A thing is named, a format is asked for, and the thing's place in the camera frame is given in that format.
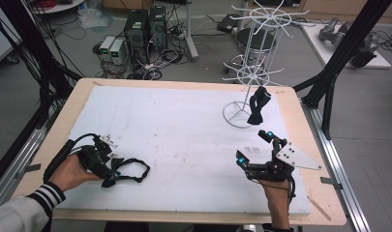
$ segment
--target wooden table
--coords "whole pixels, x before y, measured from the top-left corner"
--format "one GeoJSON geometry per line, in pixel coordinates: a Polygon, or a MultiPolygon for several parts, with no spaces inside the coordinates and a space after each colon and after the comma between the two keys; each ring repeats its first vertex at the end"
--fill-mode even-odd
{"type": "MultiPolygon", "coordinates": [[[[167,89],[196,89],[245,91],[244,85],[211,84],[169,81],[140,81],[114,79],[81,79],[63,107],[47,135],[32,164],[40,163],[40,170],[26,173],[17,187],[14,195],[29,194],[42,183],[42,177],[47,165],[67,141],[75,121],[85,105],[90,91],[95,86],[126,86],[167,89]]],[[[266,89],[276,95],[281,108],[288,140],[294,142],[302,151],[314,158],[323,167],[322,157],[317,148],[311,129],[307,123],[301,105],[292,88],[272,87],[266,89]]],[[[346,217],[334,187],[323,184],[320,177],[329,178],[325,168],[321,171],[300,169],[302,179],[310,202],[312,213],[307,217],[290,217],[291,224],[298,225],[343,225],[346,217]]],[[[190,222],[190,223],[230,223],[230,224],[259,224],[269,222],[270,217],[257,214],[223,214],[223,213],[176,213],[176,212],[138,212],[138,211],[109,211],[109,210],[63,210],[55,209],[55,219],[84,219],[84,220],[125,220],[125,221],[157,221],[157,222],[190,222]]]]}

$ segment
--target white wire stand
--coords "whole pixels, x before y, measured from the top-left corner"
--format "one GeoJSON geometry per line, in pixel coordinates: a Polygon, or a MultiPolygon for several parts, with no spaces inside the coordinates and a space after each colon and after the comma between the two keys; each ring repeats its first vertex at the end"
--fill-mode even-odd
{"type": "Polygon", "coordinates": [[[276,82],[270,81],[270,74],[279,73],[284,68],[271,71],[271,66],[274,61],[275,54],[277,53],[278,45],[280,44],[281,37],[283,33],[286,33],[289,37],[292,37],[285,29],[286,26],[290,25],[292,22],[292,15],[304,15],[305,13],[298,14],[287,14],[280,10],[283,5],[284,0],[281,2],[280,6],[277,8],[264,8],[256,0],[256,4],[259,8],[250,9],[239,9],[232,6],[234,10],[241,12],[249,12],[250,15],[242,17],[234,17],[233,19],[251,19],[253,22],[252,29],[250,30],[249,39],[247,41],[246,50],[244,56],[240,56],[242,64],[239,69],[234,68],[231,65],[224,63],[224,65],[236,72],[236,77],[234,78],[223,78],[223,80],[238,80],[240,83],[248,86],[248,91],[244,101],[233,101],[225,105],[223,108],[223,116],[226,121],[234,127],[245,129],[252,125],[248,124],[248,118],[251,115],[250,105],[247,103],[248,97],[250,95],[250,90],[252,85],[265,86],[268,83],[279,85],[276,82]],[[264,35],[261,41],[260,49],[252,51],[252,40],[253,36],[258,34],[260,30],[264,31],[264,35]],[[269,49],[264,48],[264,44],[267,38],[274,37],[271,42],[269,49]]]}

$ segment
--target gray floor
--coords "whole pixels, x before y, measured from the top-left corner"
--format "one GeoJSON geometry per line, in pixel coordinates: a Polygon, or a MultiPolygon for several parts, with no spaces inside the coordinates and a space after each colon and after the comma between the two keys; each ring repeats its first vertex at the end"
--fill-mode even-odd
{"type": "MultiPolygon", "coordinates": [[[[198,33],[220,33],[203,15],[214,15],[220,20],[221,15],[233,13],[230,4],[239,6],[239,1],[223,2],[194,1],[193,29],[202,24],[198,33]]],[[[77,15],[75,11],[68,11],[50,17],[54,23],[63,23],[77,15]]],[[[119,34],[124,22],[118,15],[107,28],[82,30],[77,21],[61,26],[66,35],[59,35],[57,40],[75,65],[86,76],[93,77],[101,68],[92,47],[107,35],[119,34]]],[[[285,70],[271,79],[294,86],[319,73],[323,65],[300,29],[288,27],[287,30],[293,38],[283,38],[274,61],[274,70],[285,70]]],[[[392,32],[392,26],[380,25],[377,30],[392,32]]],[[[194,41],[198,61],[163,69],[162,80],[227,83],[222,78],[234,73],[224,74],[223,62],[238,54],[233,36],[194,37],[194,41]]],[[[56,56],[52,42],[46,42],[56,56]]],[[[392,53],[382,49],[379,52],[392,65],[392,53]]],[[[22,63],[0,64],[0,159],[38,107],[38,89],[22,63]]],[[[304,90],[297,95],[303,97],[307,92],[304,90]]],[[[331,136],[371,230],[392,231],[392,68],[341,72],[336,83],[331,136]]],[[[103,231],[104,226],[102,221],[54,221],[53,231],[103,231]]],[[[187,226],[189,224],[152,223],[151,231],[179,232],[187,226]]],[[[305,226],[304,230],[353,231],[349,222],[337,227],[305,226]]]]}

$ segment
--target person's left hand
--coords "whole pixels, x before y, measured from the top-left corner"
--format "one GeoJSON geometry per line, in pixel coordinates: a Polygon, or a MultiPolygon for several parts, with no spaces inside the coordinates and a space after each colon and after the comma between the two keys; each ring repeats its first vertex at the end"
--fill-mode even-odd
{"type": "Polygon", "coordinates": [[[101,178],[87,172],[80,164],[78,156],[73,154],[60,163],[48,180],[64,192],[76,188],[86,181],[98,181],[101,178]]]}

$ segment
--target hand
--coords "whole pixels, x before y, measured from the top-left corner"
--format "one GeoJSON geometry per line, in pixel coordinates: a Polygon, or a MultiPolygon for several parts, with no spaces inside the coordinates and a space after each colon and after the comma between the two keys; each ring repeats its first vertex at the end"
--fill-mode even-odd
{"type": "Polygon", "coordinates": [[[288,181],[258,181],[264,187],[265,196],[268,199],[268,209],[271,214],[272,227],[278,229],[289,229],[288,181]]]}
{"type": "Polygon", "coordinates": [[[76,188],[86,181],[97,180],[101,180],[100,177],[87,172],[80,164],[77,155],[68,156],[57,169],[54,170],[49,179],[50,182],[59,187],[63,192],[76,188]]]}

